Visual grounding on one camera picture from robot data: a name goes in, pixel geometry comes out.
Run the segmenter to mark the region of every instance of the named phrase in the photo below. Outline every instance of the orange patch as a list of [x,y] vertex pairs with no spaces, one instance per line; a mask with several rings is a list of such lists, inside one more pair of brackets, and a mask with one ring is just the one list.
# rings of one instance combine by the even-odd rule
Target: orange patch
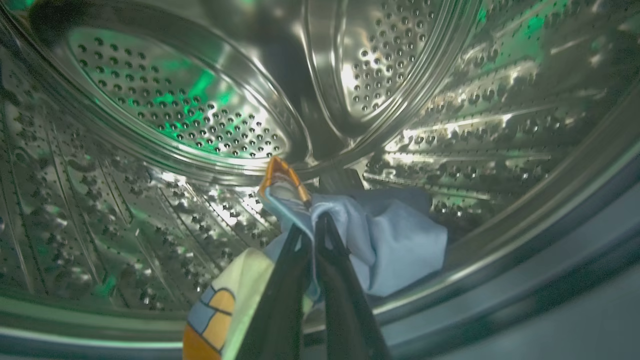
[[209,301],[209,306],[227,313],[234,312],[235,304],[236,301],[234,300],[234,296],[226,289],[221,289],[215,293],[213,298],[211,298],[211,301]]
[[182,360],[221,360],[220,353],[215,351],[211,345],[190,326],[184,328],[182,338]]
[[217,312],[209,321],[207,328],[204,329],[202,337],[217,349],[222,349],[222,346],[225,344],[225,339],[227,338],[230,324],[231,316]]

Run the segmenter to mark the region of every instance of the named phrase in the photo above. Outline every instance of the cloth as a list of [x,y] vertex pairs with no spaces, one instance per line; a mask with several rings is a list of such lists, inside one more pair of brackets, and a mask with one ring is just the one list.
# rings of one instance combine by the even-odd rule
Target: cloth
[[[384,297],[442,268],[447,229],[429,219],[430,207],[429,195],[413,188],[359,191],[350,196],[315,194],[310,221],[303,229],[313,238],[312,224],[329,212],[351,252],[363,290]],[[272,260],[280,255],[292,222],[278,220],[283,234],[264,250]]]
[[[247,249],[213,280],[189,312],[183,360],[236,358],[273,268],[261,251]],[[310,306],[303,299],[303,311]]]

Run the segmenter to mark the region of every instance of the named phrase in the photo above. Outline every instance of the shiny metal surface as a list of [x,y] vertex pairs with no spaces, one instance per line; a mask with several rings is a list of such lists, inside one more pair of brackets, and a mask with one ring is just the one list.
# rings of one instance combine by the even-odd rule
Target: shiny metal surface
[[312,191],[351,167],[368,188],[431,193],[447,268],[375,311],[434,297],[635,154],[639,127],[619,110],[637,96],[639,14],[633,1],[6,0],[0,307],[39,336],[67,323],[65,341],[177,346],[202,286],[279,233],[254,196],[274,154]]

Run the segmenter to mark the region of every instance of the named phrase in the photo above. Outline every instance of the light blue fabric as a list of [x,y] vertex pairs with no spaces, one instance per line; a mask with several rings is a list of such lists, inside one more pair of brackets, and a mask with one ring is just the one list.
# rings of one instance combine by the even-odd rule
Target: light blue fabric
[[[384,297],[442,268],[447,229],[426,216],[431,200],[418,191],[313,195],[310,224],[331,213],[365,293]],[[273,261],[290,226],[282,223],[283,234],[264,250]]]

